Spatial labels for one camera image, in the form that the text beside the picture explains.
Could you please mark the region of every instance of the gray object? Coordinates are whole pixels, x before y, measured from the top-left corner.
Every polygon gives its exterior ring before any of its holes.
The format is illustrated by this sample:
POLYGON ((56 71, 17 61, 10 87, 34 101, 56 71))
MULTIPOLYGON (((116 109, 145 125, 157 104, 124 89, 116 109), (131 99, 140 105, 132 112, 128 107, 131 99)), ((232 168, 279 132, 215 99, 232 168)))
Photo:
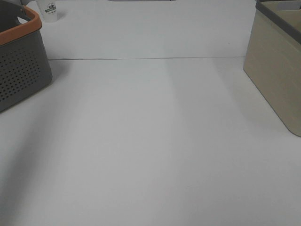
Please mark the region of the gray object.
POLYGON ((285 126, 301 137, 300 1, 256 4, 244 70, 285 126))
POLYGON ((109 0, 109 1, 175 1, 175 0, 109 0))
MULTIPOLYGON (((35 30, 31 23, 20 24, 17 19, 31 21, 27 14, 32 16, 26 8, 0 0, 0 112, 52 80, 40 29, 35 30), (28 34, 16 39, 22 33, 28 34), (4 39, 10 41, 1 44, 4 39)), ((34 20, 35 24, 40 23, 40 18, 34 20)))

